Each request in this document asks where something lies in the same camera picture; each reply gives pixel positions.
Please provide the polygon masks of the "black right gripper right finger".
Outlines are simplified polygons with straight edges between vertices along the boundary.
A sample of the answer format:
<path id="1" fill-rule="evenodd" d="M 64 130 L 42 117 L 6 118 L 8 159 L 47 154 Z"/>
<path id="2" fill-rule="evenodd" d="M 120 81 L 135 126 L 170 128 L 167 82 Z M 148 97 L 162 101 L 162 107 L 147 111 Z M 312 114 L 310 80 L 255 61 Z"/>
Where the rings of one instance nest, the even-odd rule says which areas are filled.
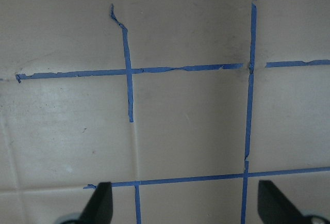
<path id="1" fill-rule="evenodd" d="M 262 223 L 304 223 L 304 216 L 270 180 L 258 183 L 257 211 Z"/>

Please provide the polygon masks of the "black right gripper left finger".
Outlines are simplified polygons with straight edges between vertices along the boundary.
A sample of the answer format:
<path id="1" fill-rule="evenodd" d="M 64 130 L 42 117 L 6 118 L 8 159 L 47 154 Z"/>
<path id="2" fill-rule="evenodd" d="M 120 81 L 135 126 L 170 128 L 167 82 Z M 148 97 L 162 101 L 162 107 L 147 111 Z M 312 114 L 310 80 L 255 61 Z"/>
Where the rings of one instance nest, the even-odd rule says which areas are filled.
<path id="1" fill-rule="evenodd" d="M 77 223 L 109 224 L 113 217 L 111 182 L 101 182 L 78 218 Z"/>

